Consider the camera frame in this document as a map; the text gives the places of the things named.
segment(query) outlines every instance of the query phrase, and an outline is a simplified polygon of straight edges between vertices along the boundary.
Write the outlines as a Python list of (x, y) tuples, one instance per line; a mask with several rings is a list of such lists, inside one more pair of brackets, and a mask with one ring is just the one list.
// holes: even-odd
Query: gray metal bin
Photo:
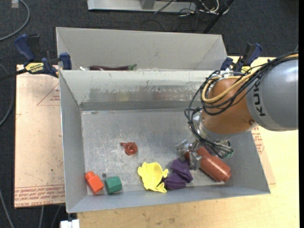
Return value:
[[(82, 57), (86, 57), (86, 52), (90, 51), (89, 48), (84, 49), (84, 52), (76, 50), (76, 48), (73, 50), (75, 43), (70, 41), (71, 38), (67, 39), (63, 36), (67, 31), (69, 31), (67, 28), (57, 31), (61, 37), (58, 48), (68, 49), (68, 51), (60, 49), (58, 53), (68, 52), (71, 54), (73, 68), (75, 69), (79, 66), (88, 67), (93, 62), (95, 64), (97, 59), (91, 58), (93, 55), (87, 58), (88, 62), (86, 63), (82, 59)], [(87, 31), (85, 29), (72, 29), (71, 31), (76, 32), (74, 34), (76, 37), (88, 36), (91, 33), (91, 30)], [(95, 38), (104, 37), (104, 33), (108, 35), (109, 32), (104, 30), (93, 31)], [(116, 32), (120, 36), (124, 33), (122, 31)], [(132, 33), (134, 37), (138, 36), (135, 32), (127, 31), (125, 33), (130, 37), (128, 41), (130, 44), (133, 37)], [(157, 36), (160, 41), (163, 37), (171, 36), (166, 33), (159, 34)], [(102, 42), (99, 42), (99, 44), (98, 40), (95, 42), (96, 44), (92, 43), (91, 45), (92, 50), (102, 47)], [(218, 45), (219, 50), (225, 51), (221, 40)], [(168, 43), (168, 48), (163, 49), (172, 51), (171, 46), (179, 48), (177, 45)], [(214, 53), (211, 52), (213, 46), (214, 43), (207, 50), (209, 53)], [(147, 52), (146, 60), (153, 65), (154, 61), (158, 59), (153, 54), (156, 50), (153, 44), (151, 44), (151, 47), (152, 54), (149, 55)], [(120, 55), (113, 59), (112, 64), (130, 64), (129, 59), (132, 57), (124, 56)], [(100, 63), (103, 61), (111, 62), (106, 53), (101, 52), (96, 57), (100, 57)], [(133, 54), (133, 57), (135, 63), (138, 63), (136, 54)], [(192, 96), (203, 83), (205, 77), (212, 72), (211, 69), (218, 68), (218, 63), (225, 59), (226, 54), (219, 53), (217, 57), (210, 57), (206, 52), (201, 61), (199, 61), (197, 55), (197, 58), (194, 59), (187, 53), (184, 55), (174, 54), (174, 57), (183, 57), (182, 60), (185, 61), (189, 58), (192, 64), (189, 64), (188, 68), (185, 66), (183, 69), (166, 69), (165, 61), (158, 69), (148, 69), (144, 67), (143, 62), (140, 62), (138, 63), (138, 69), (128, 72), (60, 71), (67, 212), (138, 207), (269, 193), (251, 133), (231, 138), (230, 142), (235, 153), (225, 160), (231, 167), (232, 172), (231, 178), (226, 183), (217, 183), (202, 171), (197, 170), (191, 171), (193, 181), (187, 184), (184, 189), (169, 190), (167, 193), (144, 189), (141, 177), (137, 174), (137, 168), (144, 162), (158, 162), (163, 169), (169, 168), (171, 161), (177, 158), (174, 146), (184, 139), (193, 140), (183, 110), (188, 107)], [(167, 59), (163, 57), (162, 59), (168, 62), (170, 58), (173, 58), (173, 56), (171, 55)], [(204, 58), (206, 60), (209, 58), (208, 66), (203, 62)], [(198, 65), (205, 65), (209, 69), (205, 67), (205, 69), (198, 70)], [(195, 101), (194, 104), (200, 105), (199, 100)], [(136, 142), (139, 149), (138, 153), (135, 156), (126, 155), (120, 146), (120, 142)], [(100, 195), (93, 195), (84, 179), (84, 174), (87, 171), (93, 171), (101, 178), (103, 174), (107, 177), (119, 176), (123, 184), (123, 190), (113, 195), (108, 195), (105, 191)]]

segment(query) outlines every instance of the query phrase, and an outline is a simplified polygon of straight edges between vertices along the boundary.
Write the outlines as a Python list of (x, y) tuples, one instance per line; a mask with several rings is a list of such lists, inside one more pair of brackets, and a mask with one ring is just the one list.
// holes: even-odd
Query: dark red object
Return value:
[[(202, 156), (200, 161), (200, 168), (210, 177), (218, 182), (227, 181), (230, 178), (231, 168), (221, 159), (209, 154), (209, 152), (204, 147), (199, 148), (196, 152)], [(185, 156), (189, 159), (189, 152), (186, 152)]]
[(128, 143), (123, 143), (121, 142), (120, 145), (124, 147), (124, 152), (127, 155), (133, 155), (136, 154), (138, 151), (137, 145), (134, 142), (128, 142)]

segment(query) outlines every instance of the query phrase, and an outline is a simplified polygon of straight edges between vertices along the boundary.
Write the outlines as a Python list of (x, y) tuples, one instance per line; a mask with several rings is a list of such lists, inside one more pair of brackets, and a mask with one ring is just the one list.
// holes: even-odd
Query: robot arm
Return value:
[(225, 140), (257, 124), (271, 131), (298, 128), (298, 54), (242, 76), (213, 78), (201, 96), (201, 127), (211, 139)]
[[(191, 105), (198, 95), (202, 107), (194, 109)], [(179, 144), (179, 156), (186, 156), (193, 169), (227, 181), (230, 168), (220, 158), (233, 154), (230, 137), (256, 125), (271, 131), (298, 129), (298, 53), (244, 73), (215, 71), (193, 96), (185, 115), (195, 141)]]

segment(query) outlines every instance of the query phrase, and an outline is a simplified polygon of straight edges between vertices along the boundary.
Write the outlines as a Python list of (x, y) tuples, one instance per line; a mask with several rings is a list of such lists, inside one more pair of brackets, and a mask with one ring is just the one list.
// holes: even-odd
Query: metal stand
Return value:
[[(162, 0), (88, 0), (88, 10), (119, 10), (157, 12), (168, 4)], [(176, 2), (164, 8), (161, 12), (178, 13), (181, 10), (195, 10), (196, 5), (190, 2)]]
[(229, 6), (233, 3), (234, 0), (228, 0), (225, 2), (224, 6), (221, 8), (219, 13), (212, 19), (212, 21), (207, 25), (203, 34), (207, 34), (209, 30), (214, 26), (214, 24), (218, 21), (218, 19), (223, 15), (223, 13), (229, 8)]

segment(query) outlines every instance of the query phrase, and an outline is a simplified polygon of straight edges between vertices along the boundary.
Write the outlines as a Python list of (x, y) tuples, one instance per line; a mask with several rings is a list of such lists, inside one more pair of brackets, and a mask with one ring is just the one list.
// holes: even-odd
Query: red toy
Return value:
[(85, 174), (85, 180), (94, 195), (104, 188), (104, 184), (99, 176), (95, 175), (92, 171)]

